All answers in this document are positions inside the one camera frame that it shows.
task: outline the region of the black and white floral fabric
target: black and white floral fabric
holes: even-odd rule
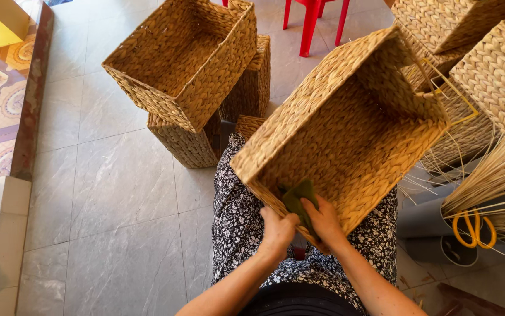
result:
[[[262,241],[264,223],[260,209],[263,203],[241,183],[229,166],[229,161],[243,145],[244,138],[240,134],[229,137],[229,145],[215,174],[212,284],[254,255]],[[354,248],[393,285],[397,280],[396,219],[397,194],[394,188],[348,236]],[[288,258],[280,262],[261,287],[280,282],[318,284],[367,314],[338,260],[333,255],[321,254],[309,243],[304,260]]]

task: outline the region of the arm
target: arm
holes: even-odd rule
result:
[[[425,316],[424,311],[395,286],[387,282],[350,245],[340,228],[338,216],[332,204],[319,195],[316,197],[319,202],[318,211],[306,198],[302,198],[301,203],[311,218],[313,228],[342,265],[350,284],[354,287],[369,314],[373,316]]]
[[[258,292],[260,285],[285,259],[293,240],[296,214],[281,218],[273,209],[263,207],[264,237],[255,255],[243,262],[223,280],[194,298],[177,313],[182,315],[235,315]]]

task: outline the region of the scissors handle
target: scissors handle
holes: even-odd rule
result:
[[[453,218],[453,234],[455,235],[455,238],[465,247],[468,248],[475,248],[477,245],[479,245],[481,248],[485,249],[490,249],[492,248],[495,243],[496,243],[496,231],[494,225],[492,225],[492,222],[488,217],[483,217],[485,220],[485,223],[487,223],[488,229],[491,231],[491,240],[488,242],[488,244],[485,244],[484,242],[481,241],[481,217],[479,216],[479,212],[477,210],[473,210],[473,215],[475,217],[475,227],[471,225],[471,220],[469,219],[469,212],[465,211],[463,213],[463,218],[465,219],[465,223],[467,224],[467,228],[469,230],[469,235],[471,236],[471,243],[467,243],[465,240],[463,240],[459,234],[459,229],[458,229],[458,221],[459,218],[461,217],[462,211],[459,211],[457,214],[455,214],[455,217]]]

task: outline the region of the woven pattern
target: woven pattern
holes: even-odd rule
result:
[[[198,134],[151,113],[147,118],[147,128],[186,168],[206,168],[216,166],[219,162],[221,119],[217,111]]]
[[[281,215],[277,185],[312,179],[349,234],[449,126],[398,71],[414,61],[397,27],[335,48],[235,155],[235,173]]]
[[[481,40],[505,19],[505,0],[397,0],[392,11],[438,54]]]
[[[256,52],[254,4],[166,0],[102,66],[140,108],[200,133]]]
[[[244,140],[249,140],[264,121],[266,121],[264,118],[240,115],[235,126],[235,132],[240,133],[244,137]]]
[[[478,109],[473,99],[458,83],[453,83],[453,85],[475,109]],[[440,89],[443,91],[443,94],[439,94],[440,100],[452,122],[465,118],[472,113],[469,105],[447,83],[442,84]],[[426,169],[443,170],[454,163],[459,164],[462,157],[473,156],[488,147],[491,138],[493,138],[492,130],[494,125],[483,111],[479,109],[478,112],[479,115],[474,118],[469,118],[450,127],[449,135],[444,134],[426,152],[420,159]],[[499,137],[500,133],[496,130],[493,141],[495,142]]]
[[[495,26],[450,73],[505,133],[505,21]]]
[[[239,114],[264,117],[270,102],[270,36],[257,36],[256,55],[219,107],[221,119],[237,122]]]
[[[438,73],[426,62],[421,62],[424,58],[436,67],[444,76],[448,76],[449,71],[457,64],[467,52],[469,52],[474,44],[467,44],[458,48],[450,49],[449,51],[439,54],[432,54],[430,49],[422,43],[398,18],[395,19],[395,25],[398,25],[406,37],[412,48],[412,52],[416,55],[417,60],[424,68],[424,73],[420,72],[417,65],[409,65],[401,69],[403,75],[409,80],[414,90],[417,92],[430,92],[430,84],[427,78],[434,78]]]

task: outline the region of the red plastic chair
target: red plastic chair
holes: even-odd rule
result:
[[[223,5],[227,6],[228,0],[222,0]],[[299,48],[299,56],[309,57],[309,49],[311,48],[311,41],[313,39],[313,32],[315,31],[315,24],[317,18],[323,16],[324,5],[327,2],[334,0],[295,0],[305,6],[305,21],[303,23],[303,34],[301,36],[301,47]],[[342,10],[340,12],[340,19],[338,21],[338,31],[336,32],[335,46],[340,45],[342,38],[342,31],[344,30],[344,22],[346,21],[346,14],[348,13],[348,5],[350,0],[342,1]],[[290,17],[291,0],[285,0],[284,12],[284,30],[287,28],[288,19]]]

